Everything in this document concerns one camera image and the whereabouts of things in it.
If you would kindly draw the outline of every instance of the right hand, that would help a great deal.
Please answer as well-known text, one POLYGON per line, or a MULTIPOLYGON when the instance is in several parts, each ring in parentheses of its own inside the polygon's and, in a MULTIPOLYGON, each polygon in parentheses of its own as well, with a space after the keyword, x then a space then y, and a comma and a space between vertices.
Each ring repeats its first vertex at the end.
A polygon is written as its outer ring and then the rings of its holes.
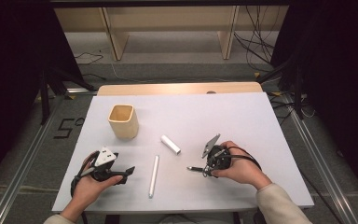
MULTIPOLYGON (((222 143, 221 146, 229 148, 229 153, 231 155, 250 157, 246 152, 235 148, 239 146, 232 141, 226 141, 222 143)), ((256 189, 262 189, 272 183, 271 180, 252 161, 240 158, 232 158, 231 165, 228 169, 214 170, 212 171, 212 175, 230 178, 241 184, 251 184, 256 189)))

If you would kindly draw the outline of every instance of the white marker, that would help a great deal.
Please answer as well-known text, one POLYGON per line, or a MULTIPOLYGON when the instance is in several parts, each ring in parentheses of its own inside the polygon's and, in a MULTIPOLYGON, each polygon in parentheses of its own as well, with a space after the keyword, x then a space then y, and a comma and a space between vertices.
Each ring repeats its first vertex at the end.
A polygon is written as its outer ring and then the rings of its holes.
POLYGON ((180 148, 169 139, 166 135, 161 136, 161 142, 165 144, 168 148, 170 148, 176 155, 180 153, 180 148))
POLYGON ((159 156, 155 158, 155 165, 153 167, 152 181, 150 181, 149 198, 153 198, 154 188, 156 185, 157 169, 159 156))

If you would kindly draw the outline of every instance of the gray floor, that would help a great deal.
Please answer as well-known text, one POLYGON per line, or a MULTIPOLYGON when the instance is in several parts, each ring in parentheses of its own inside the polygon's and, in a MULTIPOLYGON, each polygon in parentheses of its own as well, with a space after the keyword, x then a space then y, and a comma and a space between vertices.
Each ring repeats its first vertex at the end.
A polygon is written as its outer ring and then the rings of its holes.
MULTIPOLYGON (((236 41, 234 41, 230 59, 223 60, 215 33, 131 34, 120 62, 112 62, 104 34, 68 34, 67 37, 75 55, 82 52, 103 55, 101 60, 93 64, 86 63, 96 59, 94 56, 89 55, 88 58, 77 59, 83 74, 93 74, 84 76, 85 80, 96 87, 113 83, 253 81, 255 72, 259 71, 251 68, 248 63, 254 63, 257 68, 269 69, 268 65, 261 63, 256 57, 251 58, 236 41), (94 75, 105 77, 105 80, 94 75)), ((270 44, 273 44, 274 38, 276 38, 276 34, 272 33, 270 44)), ((263 89, 264 91, 276 91, 276 81, 266 83, 263 85, 263 89)), ((90 94, 77 94, 72 98, 65 97, 60 104, 60 99, 51 100, 52 105, 57 106, 57 113, 13 204, 8 210, 4 223, 43 223, 47 217, 52 215, 51 206, 55 201, 81 131, 81 126, 76 126, 75 120, 85 118, 91 98, 90 94), (70 127, 73 130, 68 138, 56 139, 54 136, 66 134, 66 132, 58 130, 63 119, 73 119, 65 122, 67 125, 65 127, 70 127)), ((313 112, 311 106, 304 110, 306 115, 313 112)), ((294 121, 291 117, 285 120, 280 119, 288 114, 288 108, 281 107, 275 111, 277 120, 282 122, 282 131, 298 167, 321 192, 334 212, 339 214, 294 121)), ((22 127, 15 146, 7 153, 0 166, 0 199, 21 165, 22 159, 28 153, 28 149, 40 129, 40 120, 41 104, 36 99, 33 110, 22 127)), ((305 123, 358 219, 358 181, 356 177, 345 159, 338 156, 337 147, 317 114, 311 118, 305 117, 305 123)), ((315 201, 315 206, 305 211, 307 217, 313 223, 338 223, 316 190, 307 180, 305 182, 315 201)), ((242 222, 253 223, 254 212, 241 213, 242 222)), ((104 223, 104 216, 88 215, 88 217, 90 223, 104 223)))

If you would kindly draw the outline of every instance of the white sleeve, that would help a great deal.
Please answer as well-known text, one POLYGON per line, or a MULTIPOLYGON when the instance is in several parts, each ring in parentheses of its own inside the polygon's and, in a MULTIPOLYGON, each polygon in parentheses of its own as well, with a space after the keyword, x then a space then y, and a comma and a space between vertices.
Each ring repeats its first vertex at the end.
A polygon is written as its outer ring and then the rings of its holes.
POLYGON ((260 189, 256 199, 268 224, 310 223, 286 191, 276 184, 260 189))
POLYGON ((46 219, 44 224, 75 224, 75 223, 60 215, 54 215, 46 219))

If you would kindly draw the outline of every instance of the hand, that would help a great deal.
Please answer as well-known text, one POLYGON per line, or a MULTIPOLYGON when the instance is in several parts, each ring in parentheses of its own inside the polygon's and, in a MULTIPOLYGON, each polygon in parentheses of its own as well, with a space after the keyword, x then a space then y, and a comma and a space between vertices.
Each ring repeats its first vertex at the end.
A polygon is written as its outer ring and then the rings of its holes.
MULTIPOLYGON (((250 157, 250 155, 246 152, 236 148, 239 146, 231 141, 224 142, 221 146, 229 148, 229 153, 231 155, 250 157)), ((251 184, 256 189, 262 189, 272 183, 271 180, 252 161, 240 158, 232 158, 231 166, 228 169, 212 171, 212 175, 227 177, 241 184, 251 184)))
MULTIPOLYGON (((84 170, 89 168, 90 163, 86 165, 84 170)), ((76 185, 71 202, 63 209, 61 216, 76 222, 81 213, 94 203, 105 189, 114 186, 122 178, 122 175, 115 175, 103 182, 98 182, 90 175, 82 177, 76 185)))

